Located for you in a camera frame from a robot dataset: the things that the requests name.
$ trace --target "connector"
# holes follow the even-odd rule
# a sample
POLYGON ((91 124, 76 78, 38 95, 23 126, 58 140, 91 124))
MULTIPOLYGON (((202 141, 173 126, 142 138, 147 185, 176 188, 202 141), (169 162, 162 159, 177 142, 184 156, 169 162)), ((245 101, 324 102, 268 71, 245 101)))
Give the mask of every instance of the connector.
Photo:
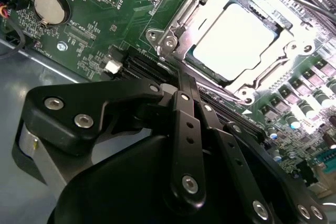
POLYGON ((7 9, 22 10, 30 6, 30 0, 0 0, 0 3, 7 5, 7 9))

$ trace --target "bolt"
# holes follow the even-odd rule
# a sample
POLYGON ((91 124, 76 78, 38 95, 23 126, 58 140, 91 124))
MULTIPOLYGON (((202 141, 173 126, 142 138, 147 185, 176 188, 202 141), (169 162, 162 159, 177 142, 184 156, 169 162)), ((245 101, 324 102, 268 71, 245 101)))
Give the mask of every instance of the bolt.
POLYGON ((296 153, 295 152, 290 152, 288 157, 291 158, 291 159, 296 158, 296 153))
POLYGON ((153 32, 149 33, 149 38, 150 38, 151 40, 156 40, 156 34, 153 33, 153 32))
POLYGON ((188 97, 187 95, 185 95, 185 94, 181 94, 181 96, 182 96, 182 98, 183 98, 184 100, 186 100, 186 101, 189 100, 189 97, 188 97))
POLYGON ((321 214, 321 212, 315 206, 311 206, 310 209, 313 211, 314 215, 317 218, 319 218, 320 220, 323 220, 323 215, 321 214))
POLYGON ((307 209, 303 205, 298 205, 298 210, 300 213, 306 218, 310 219, 310 214, 308 213, 307 209))
POLYGON ((158 92, 158 91, 159 91, 159 89, 158 89, 156 86, 154 86, 154 85, 149 85, 149 87, 150 87, 150 89, 153 90, 154 92, 158 92))
POLYGON ((237 125, 233 125, 233 129, 236 131, 236 132, 239 132, 241 133, 241 129, 237 126, 237 125))
POLYGON ((210 107, 209 105, 207 105, 207 104, 204 105, 204 108, 205 108, 207 111, 209 111, 209 112, 212 110, 211 107, 210 107))
POLYGON ((166 41, 166 45, 168 47, 173 47, 174 46, 174 41, 172 41, 171 39, 169 39, 169 40, 166 41))
POLYGON ((266 210, 266 208, 263 206, 262 203, 260 203, 259 201, 255 200, 252 203, 254 211, 257 213, 257 215, 263 219, 263 220, 267 220, 268 219, 268 212, 266 210))
POLYGON ((75 124, 80 128, 88 129, 93 126, 93 119, 89 115, 78 114, 75 116, 75 124))
POLYGON ((55 97, 47 98, 44 105, 50 110, 60 110, 64 107, 64 103, 55 97))
POLYGON ((186 189, 186 191, 190 194, 195 194, 198 192, 198 184, 196 180, 189 175, 183 176, 182 185, 184 189, 186 189))
POLYGON ((57 43, 57 49, 64 52, 64 51, 68 50, 68 45, 64 41, 59 41, 57 43))

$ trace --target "mounting hole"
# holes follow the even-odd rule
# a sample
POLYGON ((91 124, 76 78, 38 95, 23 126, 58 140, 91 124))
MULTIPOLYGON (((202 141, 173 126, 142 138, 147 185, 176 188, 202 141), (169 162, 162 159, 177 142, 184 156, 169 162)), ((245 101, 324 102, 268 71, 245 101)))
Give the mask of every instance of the mounting hole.
POLYGON ((193 124, 191 124, 191 123, 189 123, 189 122, 187 122, 187 126, 189 127, 189 128, 193 128, 194 126, 193 126, 193 124))
POLYGON ((150 89, 153 90, 154 92, 158 92, 159 89, 158 87, 154 86, 154 85, 149 85, 150 89))
POLYGON ((245 99, 245 103, 246 104, 252 104, 253 100, 251 98, 247 98, 247 99, 245 99))
POLYGON ((236 158, 235 161, 236 161, 237 165, 243 166, 243 163, 239 159, 236 158))
POLYGON ((150 32, 150 33, 148 34, 148 36, 149 36, 150 40, 156 40, 156 34, 155 34, 155 33, 150 32))
POLYGON ((194 140, 191 137, 187 137, 187 142, 190 144, 195 143, 194 140))
POLYGON ((313 49, 311 45, 306 45, 305 48, 303 49, 304 52, 310 52, 313 49))
POLYGON ((183 98, 184 100, 186 100, 186 101, 189 100, 189 97, 188 97, 186 94, 181 94, 181 96, 182 96, 182 98, 183 98))

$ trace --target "motherboard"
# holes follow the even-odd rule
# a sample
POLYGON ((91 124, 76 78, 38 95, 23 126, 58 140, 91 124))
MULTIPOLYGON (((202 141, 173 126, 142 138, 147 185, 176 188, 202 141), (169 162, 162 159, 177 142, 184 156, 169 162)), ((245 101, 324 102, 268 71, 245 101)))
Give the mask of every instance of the motherboard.
POLYGON ((336 26, 320 13, 293 0, 27 1, 9 14, 34 50, 91 81, 188 70, 221 120, 266 136, 319 197, 336 191, 336 26))

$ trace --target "red wire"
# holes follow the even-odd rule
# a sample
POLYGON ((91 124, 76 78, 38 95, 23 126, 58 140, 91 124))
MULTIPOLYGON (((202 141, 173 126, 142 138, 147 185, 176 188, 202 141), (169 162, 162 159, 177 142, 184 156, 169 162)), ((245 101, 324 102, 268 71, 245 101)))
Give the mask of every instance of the red wire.
POLYGON ((2 11, 3 11, 5 17, 8 18, 8 11, 7 11, 7 9, 3 9, 2 11))

